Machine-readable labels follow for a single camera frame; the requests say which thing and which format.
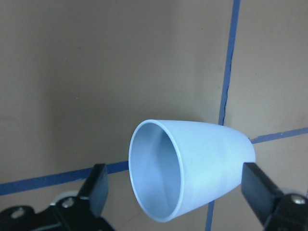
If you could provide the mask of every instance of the white cup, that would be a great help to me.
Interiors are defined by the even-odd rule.
[[[250,140],[224,126],[146,120],[129,147],[129,175],[138,203],[167,222],[228,193],[241,183],[244,162],[255,162]]]

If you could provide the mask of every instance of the screw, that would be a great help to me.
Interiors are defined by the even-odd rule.
[[[12,219],[17,219],[17,218],[20,218],[22,217],[23,215],[25,214],[25,211],[22,207],[18,208],[17,210],[15,210],[15,212],[13,212],[11,214],[11,218]]]
[[[291,199],[295,204],[298,205],[304,205],[306,203],[306,200],[300,195],[292,195]]]
[[[64,207],[64,208],[69,208],[69,207],[73,206],[73,204],[74,204],[73,198],[72,198],[72,197],[69,197],[69,198],[67,198],[65,201],[63,201],[62,207]]]

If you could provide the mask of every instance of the blue tape line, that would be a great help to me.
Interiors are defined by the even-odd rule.
[[[228,90],[229,90],[230,79],[231,79],[231,65],[232,65],[232,57],[233,57],[233,51],[234,51],[234,46],[235,46],[237,21],[238,21],[239,12],[240,12],[240,3],[241,3],[240,0],[233,1],[232,17],[231,17],[231,24],[230,24],[230,31],[229,31],[228,50],[227,50],[226,65],[225,65],[225,75],[223,78],[219,117],[218,117],[219,125],[224,125],[224,120],[226,116],[226,105],[227,105],[227,100],[228,100]],[[212,201],[208,204],[205,231],[211,231],[214,205],[215,205],[215,201]]]
[[[86,179],[92,168],[0,184],[0,196]],[[128,161],[107,165],[108,174],[128,170]]]
[[[215,201],[208,203],[205,231],[211,231]]]
[[[258,136],[254,139],[251,139],[251,143],[262,143],[266,141],[273,141],[273,140],[278,140],[282,138],[288,138],[292,136],[298,136],[302,134],[308,133],[308,128],[301,128],[301,129],[295,129],[291,131],[284,131],[284,132],[279,132],[279,133],[273,133],[273,134],[268,134],[264,136]]]

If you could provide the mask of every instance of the tape strip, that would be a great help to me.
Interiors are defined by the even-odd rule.
[[[240,3],[241,3],[240,0],[233,1],[232,17],[231,17],[231,24],[230,24],[230,31],[229,31],[228,50],[227,50],[226,65],[225,65],[225,75],[223,78],[219,117],[218,117],[219,125],[224,125],[224,120],[226,116],[226,105],[227,105],[227,100],[228,100],[228,90],[229,90],[230,79],[231,79],[231,65],[232,65],[232,57],[233,57],[233,51],[234,51],[234,46],[235,46],[236,29],[237,29],[237,22],[238,22],[239,11],[240,11]],[[215,201],[212,201],[208,204],[205,231],[211,231],[214,205],[215,205]]]
[[[282,138],[288,138],[292,136],[298,136],[302,134],[308,133],[308,128],[301,128],[301,129],[295,129],[291,131],[284,131],[284,132],[279,132],[279,133],[273,133],[273,134],[268,134],[264,136],[258,136],[254,139],[251,139],[251,143],[262,143],[262,142],[267,142],[267,141],[273,141],[273,140],[278,140]]]
[[[0,184],[0,196],[86,179],[92,168]],[[128,161],[107,165],[108,174],[128,170]]]

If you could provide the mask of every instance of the cup rim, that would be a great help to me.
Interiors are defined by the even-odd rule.
[[[177,217],[177,213],[182,205],[182,201],[183,201],[183,193],[184,193],[184,175],[183,175],[183,162],[182,162],[182,159],[180,157],[180,151],[179,151],[179,148],[175,142],[175,139],[174,137],[172,136],[171,132],[167,129],[167,127],[161,123],[159,120],[155,120],[155,119],[148,119],[148,120],[145,120],[143,122],[141,122],[135,129],[132,137],[131,137],[131,140],[130,140],[130,144],[129,144],[129,153],[128,153],[128,169],[130,170],[131,169],[131,148],[132,148],[132,144],[134,142],[134,139],[135,139],[135,136],[137,134],[137,132],[139,131],[139,129],[146,125],[146,124],[155,124],[155,125],[158,125],[169,137],[173,147],[174,147],[174,150],[177,154],[177,159],[178,159],[178,164],[179,164],[179,167],[180,167],[180,194],[179,194],[179,199],[178,199],[178,202],[177,202],[177,205],[175,206],[174,210],[172,211],[172,213],[170,213],[168,216],[164,217],[164,218],[160,218],[160,217],[157,217],[157,216],[154,216],[153,214],[151,214],[148,209],[143,205],[141,199],[139,198],[138,196],[138,193],[135,189],[135,186],[134,186],[134,181],[133,181],[133,178],[132,178],[132,173],[131,171],[129,171],[129,178],[130,178],[130,181],[131,181],[131,185],[132,185],[132,188],[133,188],[133,191],[134,191],[134,194],[136,196],[136,199],[140,205],[140,207],[143,209],[143,211],[149,216],[151,217],[153,220],[155,221],[158,221],[158,222],[167,222],[167,221],[170,221],[172,220],[173,218]]]

